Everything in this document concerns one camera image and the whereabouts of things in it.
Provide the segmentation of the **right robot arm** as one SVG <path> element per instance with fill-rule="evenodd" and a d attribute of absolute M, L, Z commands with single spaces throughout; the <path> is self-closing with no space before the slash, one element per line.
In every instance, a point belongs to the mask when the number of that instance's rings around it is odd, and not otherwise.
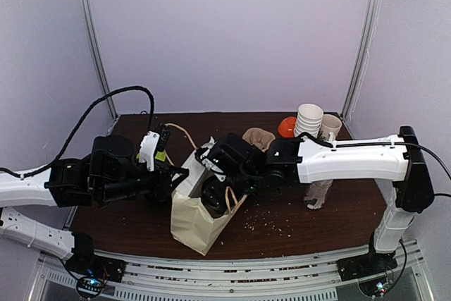
<path fill-rule="evenodd" d="M 239 196 L 274 192 L 291 182 L 381 179 L 393 183 L 391 201 L 373 232 L 371 251 L 361 260 L 366 273 L 375 274 L 388 263 L 388 254 L 412 223 L 434 201 L 428 167 L 414 130 L 402 126 L 396 135 L 370 140 L 323 141 L 309 133 L 275 139 L 266 151 L 235 133 L 203 146 L 196 159 L 215 175 L 203 189 L 203 200 L 224 207 L 219 196 L 231 186 Z"/>

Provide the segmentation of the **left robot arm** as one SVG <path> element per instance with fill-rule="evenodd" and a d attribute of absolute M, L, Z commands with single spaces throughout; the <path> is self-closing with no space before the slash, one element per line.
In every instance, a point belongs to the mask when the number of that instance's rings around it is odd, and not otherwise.
<path fill-rule="evenodd" d="M 52 228 L 17 208 L 103 207 L 142 195 L 164 202 L 189 171 L 156 159 L 159 139 L 158 133 L 148 133 L 136 152 L 126 137 L 96 137 L 90 155 L 83 159 L 59 159 L 29 173 L 2 171 L 1 235 L 74 262 L 87 276 L 97 274 L 101 260 L 90 236 Z"/>

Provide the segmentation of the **stack of cardboard cup carriers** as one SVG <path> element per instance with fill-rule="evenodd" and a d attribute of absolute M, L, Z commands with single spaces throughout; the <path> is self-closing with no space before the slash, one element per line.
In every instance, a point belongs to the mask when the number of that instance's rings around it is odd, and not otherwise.
<path fill-rule="evenodd" d="M 249 128 L 243 134 L 242 139 L 261 151 L 266 152 L 271 146 L 272 141 L 276 139 L 276 136 L 261 128 Z"/>

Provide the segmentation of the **white paper takeout bag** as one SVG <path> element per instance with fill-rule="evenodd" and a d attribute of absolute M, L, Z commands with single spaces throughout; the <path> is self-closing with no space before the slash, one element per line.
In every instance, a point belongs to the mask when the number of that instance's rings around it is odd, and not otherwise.
<path fill-rule="evenodd" d="M 204 256 L 247 196 L 238 199 L 227 187 L 223 194 L 225 212 L 214 218 L 201 201 L 202 184 L 211 177 L 209 168 L 195 159 L 194 152 L 185 160 L 183 168 L 189 171 L 189 175 L 172 193 L 171 234 L 175 240 Z"/>

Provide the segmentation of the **stack of white paper cups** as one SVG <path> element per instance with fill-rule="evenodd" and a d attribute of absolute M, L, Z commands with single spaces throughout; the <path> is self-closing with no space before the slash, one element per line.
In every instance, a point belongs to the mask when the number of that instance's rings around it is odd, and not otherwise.
<path fill-rule="evenodd" d="M 315 104 L 302 104 L 297 110 L 294 136 L 309 133 L 317 137 L 323 120 L 323 110 Z"/>

